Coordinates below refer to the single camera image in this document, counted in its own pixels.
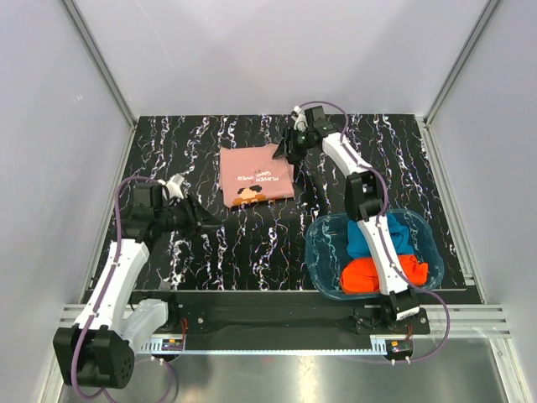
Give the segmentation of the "pink t shirt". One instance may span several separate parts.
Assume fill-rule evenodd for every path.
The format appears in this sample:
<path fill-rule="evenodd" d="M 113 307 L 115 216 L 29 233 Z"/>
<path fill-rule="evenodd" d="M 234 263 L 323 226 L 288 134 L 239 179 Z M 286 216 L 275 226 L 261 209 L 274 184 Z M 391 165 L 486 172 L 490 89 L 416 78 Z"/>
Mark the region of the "pink t shirt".
<path fill-rule="evenodd" d="M 277 144 L 220 150 L 220 179 L 226 207 L 293 198 L 294 166 L 274 159 Z"/>

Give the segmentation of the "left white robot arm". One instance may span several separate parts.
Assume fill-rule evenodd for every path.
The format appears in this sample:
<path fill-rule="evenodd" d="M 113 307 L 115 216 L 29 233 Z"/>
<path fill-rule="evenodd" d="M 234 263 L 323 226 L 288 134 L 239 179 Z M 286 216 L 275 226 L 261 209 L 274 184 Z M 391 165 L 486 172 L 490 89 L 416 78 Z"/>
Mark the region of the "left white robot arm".
<path fill-rule="evenodd" d="M 173 332 L 181 312 L 165 299 L 148 298 L 126 317 L 133 287 L 156 243 L 166 234 L 184 238 L 221 226 L 192 195 L 180 174 L 168 180 L 130 176 L 114 201 L 116 237 L 90 299 L 70 327 L 53 338 L 66 385 L 76 392 L 122 389 L 132 377 L 136 352 L 156 331 Z"/>

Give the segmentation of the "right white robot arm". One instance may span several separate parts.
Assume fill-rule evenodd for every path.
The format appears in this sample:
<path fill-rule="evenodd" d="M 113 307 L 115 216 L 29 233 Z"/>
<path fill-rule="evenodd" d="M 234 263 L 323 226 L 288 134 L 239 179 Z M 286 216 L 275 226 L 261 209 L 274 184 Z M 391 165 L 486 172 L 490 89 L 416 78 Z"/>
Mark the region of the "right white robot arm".
<path fill-rule="evenodd" d="M 345 176 L 347 216 L 364 236 L 378 273 L 381 323 L 389 332 L 401 332 L 419 313 L 420 304 L 389 234 L 387 186 L 382 175 L 352 147 L 345 131 L 328 120 L 325 105 L 313 101 L 293 108 L 292 122 L 284 128 L 273 158 L 295 164 L 309 149 L 318 148 Z"/>

